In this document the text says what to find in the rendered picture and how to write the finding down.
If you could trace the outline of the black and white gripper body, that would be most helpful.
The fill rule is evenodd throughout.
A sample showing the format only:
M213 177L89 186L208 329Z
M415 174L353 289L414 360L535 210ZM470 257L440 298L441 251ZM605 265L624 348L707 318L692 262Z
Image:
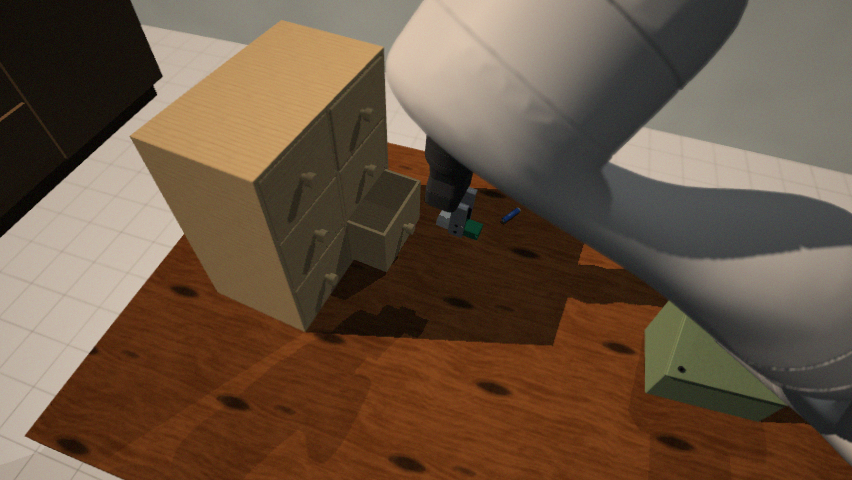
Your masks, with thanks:
M454 212L471 184L473 172L426 135L425 158L430 167L426 204Z

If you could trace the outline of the tan wooden chest of drawers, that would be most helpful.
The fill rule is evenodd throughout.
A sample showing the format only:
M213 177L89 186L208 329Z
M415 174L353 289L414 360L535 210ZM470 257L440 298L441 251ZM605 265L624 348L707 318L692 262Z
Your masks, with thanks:
M383 64L386 166L346 218L330 106ZM277 241L258 181L327 114L335 173ZM279 21L130 135L218 293L306 332L352 259L347 220L388 169L384 47ZM388 169L389 170L389 169ZM293 289L279 244L337 177L344 223ZM344 226L350 264L306 326L295 291Z

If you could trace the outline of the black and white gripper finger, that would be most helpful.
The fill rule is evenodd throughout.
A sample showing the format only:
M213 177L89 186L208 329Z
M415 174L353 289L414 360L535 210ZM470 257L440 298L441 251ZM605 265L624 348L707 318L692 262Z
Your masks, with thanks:
M451 212L448 233L462 238L466 224L469 205L460 202L454 212Z
M472 210L473 210L474 201L475 201L477 191L478 191L477 189L468 187L464 197L461 200L461 203L469 205L467 219L471 219Z

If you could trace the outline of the dark olive drawer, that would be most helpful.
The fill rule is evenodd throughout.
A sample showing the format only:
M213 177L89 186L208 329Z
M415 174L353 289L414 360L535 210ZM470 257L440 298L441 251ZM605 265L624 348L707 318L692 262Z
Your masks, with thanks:
M341 168L385 115L383 64L379 57L330 106L330 113Z
M335 172L324 112L257 182L277 241Z
M335 176L279 244L293 289L297 287L343 223Z
M417 179L383 171L347 220L352 259L389 270L415 231L420 218L420 190Z
M385 125L381 120L339 171L346 218L385 166Z
M295 291L306 326L309 325L349 264L350 259L343 226Z

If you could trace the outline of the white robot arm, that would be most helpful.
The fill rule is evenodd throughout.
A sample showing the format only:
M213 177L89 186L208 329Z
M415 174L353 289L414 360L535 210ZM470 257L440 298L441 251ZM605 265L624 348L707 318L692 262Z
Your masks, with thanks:
M609 162L747 4L423 0L387 79L453 158L663 295L852 467L852 213Z

